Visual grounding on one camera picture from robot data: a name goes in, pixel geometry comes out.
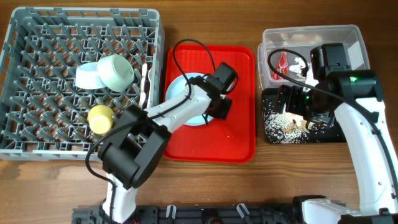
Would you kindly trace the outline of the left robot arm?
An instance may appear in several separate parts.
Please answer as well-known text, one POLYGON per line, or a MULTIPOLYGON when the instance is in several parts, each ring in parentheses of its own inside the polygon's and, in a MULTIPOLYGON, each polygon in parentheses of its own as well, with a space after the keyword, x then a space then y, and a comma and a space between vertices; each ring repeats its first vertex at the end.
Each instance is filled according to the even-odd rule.
POLYGON ((131 106, 122 114, 98 151, 108 181, 101 206, 108 223, 124 223, 134 214, 137 190, 157 167, 173 132, 197 116, 226 119, 232 105, 227 94, 238 81, 223 62, 210 75, 186 78, 173 98, 144 110, 131 106))

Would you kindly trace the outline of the white plastic spoon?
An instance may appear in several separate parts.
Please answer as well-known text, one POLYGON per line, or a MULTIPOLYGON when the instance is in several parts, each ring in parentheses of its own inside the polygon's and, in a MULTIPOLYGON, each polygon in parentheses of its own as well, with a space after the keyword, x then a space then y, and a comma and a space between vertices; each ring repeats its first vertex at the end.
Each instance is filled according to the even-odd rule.
POLYGON ((150 98, 152 96, 152 76, 153 76, 153 72, 152 72, 153 68, 150 68, 148 71, 148 81, 149 81, 149 92, 148 92, 148 97, 150 98))

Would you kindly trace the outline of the light green bowl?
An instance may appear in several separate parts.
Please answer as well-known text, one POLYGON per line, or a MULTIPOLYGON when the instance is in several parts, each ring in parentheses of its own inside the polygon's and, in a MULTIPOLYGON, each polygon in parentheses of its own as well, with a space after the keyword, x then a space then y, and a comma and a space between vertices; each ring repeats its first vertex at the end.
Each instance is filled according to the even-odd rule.
POLYGON ((110 90, 123 92, 134 81, 134 69, 121 55, 103 57, 97 65, 100 80, 110 90))

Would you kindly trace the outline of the large light blue plate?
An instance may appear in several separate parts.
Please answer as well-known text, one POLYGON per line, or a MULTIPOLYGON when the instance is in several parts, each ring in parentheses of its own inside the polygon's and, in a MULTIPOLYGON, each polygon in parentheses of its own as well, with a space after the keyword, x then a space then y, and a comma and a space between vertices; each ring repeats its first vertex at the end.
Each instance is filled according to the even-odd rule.
MULTIPOLYGON (((183 75, 178 76, 175 78, 170 85, 167 87, 165 92, 165 101, 170 100, 171 98, 177 96, 181 91, 185 89, 186 79, 183 75)), ((213 120, 212 116, 205 117, 205 114, 193 117, 189 119, 184 125, 186 126, 201 126, 213 120)))

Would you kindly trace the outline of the small light blue plate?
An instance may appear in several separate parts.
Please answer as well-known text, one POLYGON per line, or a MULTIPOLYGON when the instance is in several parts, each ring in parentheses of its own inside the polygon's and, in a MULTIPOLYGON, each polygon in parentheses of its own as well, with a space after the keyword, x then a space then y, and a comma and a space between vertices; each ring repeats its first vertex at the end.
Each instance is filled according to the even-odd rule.
POLYGON ((77 67, 75 85, 86 90, 106 87, 98 73, 98 62, 85 63, 77 67))

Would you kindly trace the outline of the yellow plastic cup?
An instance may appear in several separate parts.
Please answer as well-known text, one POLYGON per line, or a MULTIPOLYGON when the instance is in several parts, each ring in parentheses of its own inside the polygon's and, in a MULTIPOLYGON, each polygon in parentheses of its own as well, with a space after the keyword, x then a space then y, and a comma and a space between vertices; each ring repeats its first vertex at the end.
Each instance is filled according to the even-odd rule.
POLYGON ((114 111, 105 105, 92 107, 88 112, 88 123, 95 134, 106 134, 113 126, 114 111))

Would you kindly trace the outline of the rice and food scraps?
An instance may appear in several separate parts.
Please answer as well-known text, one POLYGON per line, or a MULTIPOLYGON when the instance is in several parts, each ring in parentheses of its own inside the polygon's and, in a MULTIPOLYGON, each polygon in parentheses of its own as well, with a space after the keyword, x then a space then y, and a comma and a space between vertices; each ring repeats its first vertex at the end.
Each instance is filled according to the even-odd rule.
POLYGON ((271 144, 304 144, 320 142, 326 138, 324 126, 309 122, 292 113, 276 113, 272 105, 262 109, 265 139, 271 144))

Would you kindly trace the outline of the white plastic fork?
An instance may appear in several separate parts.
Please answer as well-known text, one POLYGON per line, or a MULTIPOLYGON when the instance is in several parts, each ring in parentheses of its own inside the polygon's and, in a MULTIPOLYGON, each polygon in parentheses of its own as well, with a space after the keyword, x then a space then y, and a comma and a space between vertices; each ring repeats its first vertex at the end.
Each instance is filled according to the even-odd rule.
POLYGON ((140 82, 140 99, 139 99, 139 107, 143 108, 145 99, 146 99, 146 78, 147 78, 147 64, 144 63, 142 65, 142 72, 141 72, 141 82, 140 82))

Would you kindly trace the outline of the red snack wrapper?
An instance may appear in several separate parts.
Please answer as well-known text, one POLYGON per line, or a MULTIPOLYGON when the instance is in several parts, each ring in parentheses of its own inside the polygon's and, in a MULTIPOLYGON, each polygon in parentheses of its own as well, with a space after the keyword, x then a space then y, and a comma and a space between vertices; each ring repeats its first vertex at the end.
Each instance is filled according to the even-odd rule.
MULTIPOLYGON (((277 65, 276 65, 275 69, 276 69, 279 73, 281 73, 281 74, 283 74, 283 75, 285 75, 285 76, 288 75, 288 72, 289 72, 289 64, 288 64, 288 61, 287 61, 287 53, 286 53, 286 52, 281 52, 281 53, 280 53, 280 57, 279 57, 279 60, 278 60, 278 62, 277 62, 277 65)), ((279 76, 278 74, 276 74, 275 72, 272 73, 272 76, 271 76, 271 77, 272 77, 274 80, 283 80, 283 78, 282 78, 281 76, 279 76)))

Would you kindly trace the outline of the red plastic tray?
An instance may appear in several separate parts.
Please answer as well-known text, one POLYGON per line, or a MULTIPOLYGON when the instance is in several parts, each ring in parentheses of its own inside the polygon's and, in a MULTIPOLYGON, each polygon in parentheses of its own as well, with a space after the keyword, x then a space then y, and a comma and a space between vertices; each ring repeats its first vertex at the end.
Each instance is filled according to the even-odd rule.
POLYGON ((168 53, 165 92, 181 75, 187 77, 213 72, 225 62, 237 72, 237 87, 226 119, 213 119, 201 126, 182 125, 173 134, 164 152, 170 160, 193 162, 245 163, 256 150, 255 57, 242 46, 180 44, 168 53))

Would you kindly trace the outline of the grey dishwasher rack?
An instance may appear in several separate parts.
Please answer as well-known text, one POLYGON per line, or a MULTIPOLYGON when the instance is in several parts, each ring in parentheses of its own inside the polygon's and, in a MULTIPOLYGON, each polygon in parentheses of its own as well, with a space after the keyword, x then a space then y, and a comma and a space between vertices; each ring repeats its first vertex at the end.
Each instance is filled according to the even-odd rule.
POLYGON ((105 105, 120 115, 137 105, 144 63, 144 106, 157 105, 164 34, 155 9, 15 9, 1 49, 1 159, 83 160, 99 139, 89 127, 89 110, 105 105), (113 54, 134 69, 134 81, 123 92, 75 85, 77 67, 113 54))

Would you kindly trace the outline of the crumpled white tissue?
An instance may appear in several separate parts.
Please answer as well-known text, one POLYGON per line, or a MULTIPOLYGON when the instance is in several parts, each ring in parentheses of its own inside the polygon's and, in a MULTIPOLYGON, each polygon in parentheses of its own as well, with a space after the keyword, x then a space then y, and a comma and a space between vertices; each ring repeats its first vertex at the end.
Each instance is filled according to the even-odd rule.
POLYGON ((305 76, 302 75, 302 70, 305 68, 305 63, 300 57, 295 57, 294 62, 289 65, 288 75, 291 78, 304 80, 305 76))

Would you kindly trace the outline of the black plastic tray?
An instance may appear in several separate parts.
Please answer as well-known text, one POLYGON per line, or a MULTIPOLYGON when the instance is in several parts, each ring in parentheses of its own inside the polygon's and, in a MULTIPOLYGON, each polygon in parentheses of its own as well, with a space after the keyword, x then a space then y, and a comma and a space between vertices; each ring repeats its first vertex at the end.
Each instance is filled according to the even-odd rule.
POLYGON ((267 142, 305 144, 346 141, 338 123, 328 127, 306 121, 302 116, 286 111, 277 113, 275 111, 277 94, 277 88, 266 88, 262 91, 262 117, 267 142))

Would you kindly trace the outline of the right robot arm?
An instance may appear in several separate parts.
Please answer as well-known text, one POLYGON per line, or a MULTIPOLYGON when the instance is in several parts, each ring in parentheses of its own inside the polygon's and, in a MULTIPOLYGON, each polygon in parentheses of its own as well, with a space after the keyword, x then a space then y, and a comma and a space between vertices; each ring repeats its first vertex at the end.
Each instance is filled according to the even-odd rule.
POLYGON ((397 223, 397 155, 386 124, 384 93, 372 70, 353 70, 343 44, 310 52, 302 74, 312 70, 318 84, 290 79, 279 88, 275 112, 307 121, 336 121, 348 143, 359 187, 359 210, 322 196, 295 198, 297 223, 397 223))

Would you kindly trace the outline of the clear plastic bin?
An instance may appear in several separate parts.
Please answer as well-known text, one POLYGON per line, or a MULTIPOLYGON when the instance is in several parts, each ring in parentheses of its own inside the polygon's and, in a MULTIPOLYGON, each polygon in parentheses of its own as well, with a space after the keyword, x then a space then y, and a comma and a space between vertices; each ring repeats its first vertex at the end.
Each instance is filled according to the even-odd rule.
MULTIPOLYGON (((290 49, 305 57, 308 70, 312 71, 310 51, 323 44, 343 44, 346 61, 353 70, 369 69, 368 53, 363 37, 356 25, 305 26, 266 29, 262 34, 262 43, 257 48, 257 68, 261 88, 278 88, 280 85, 292 85, 287 80, 274 80, 269 69, 267 57, 275 49, 290 49)), ((271 58, 271 64, 277 65, 280 52, 271 58)), ((288 64, 294 62, 294 54, 287 54, 288 64)))

